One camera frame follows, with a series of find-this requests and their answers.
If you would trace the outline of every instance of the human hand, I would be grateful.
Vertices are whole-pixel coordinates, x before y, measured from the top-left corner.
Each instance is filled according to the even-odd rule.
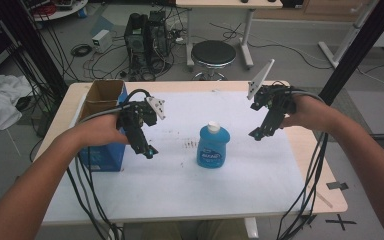
[[[341,113],[310,96],[294,95],[293,98],[297,111],[283,120],[281,128],[302,126],[327,133],[334,130],[335,121]]]
[[[116,114],[106,114],[80,123],[67,132],[76,136],[80,147],[101,146],[118,142],[128,144],[127,137],[116,128]]]

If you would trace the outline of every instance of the white bottle cap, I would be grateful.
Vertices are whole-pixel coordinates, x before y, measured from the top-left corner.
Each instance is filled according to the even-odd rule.
[[[208,131],[212,134],[216,134],[220,131],[220,124],[218,122],[210,121],[207,125]]]

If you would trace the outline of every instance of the open box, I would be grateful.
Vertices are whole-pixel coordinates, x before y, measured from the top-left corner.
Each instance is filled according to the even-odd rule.
[[[80,110],[79,120],[118,105],[127,97],[124,81],[95,80]],[[117,172],[121,169],[126,145],[110,143],[104,146],[86,147],[80,150],[81,162],[95,172]]]

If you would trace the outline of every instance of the black stool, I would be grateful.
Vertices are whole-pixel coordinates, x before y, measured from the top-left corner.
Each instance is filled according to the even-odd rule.
[[[236,58],[235,49],[222,41],[207,40],[195,44],[192,48],[192,60],[208,69],[208,72],[200,72],[192,80],[213,80],[214,75],[221,78],[216,80],[227,80],[221,73],[215,72],[215,69],[224,68],[231,64]]]

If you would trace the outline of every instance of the blue liquid soap bottle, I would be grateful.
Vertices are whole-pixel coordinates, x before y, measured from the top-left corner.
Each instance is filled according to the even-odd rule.
[[[201,139],[198,144],[197,162],[205,168],[219,168],[226,159],[226,144],[230,141],[230,134],[220,127],[217,122],[210,121],[201,128]]]

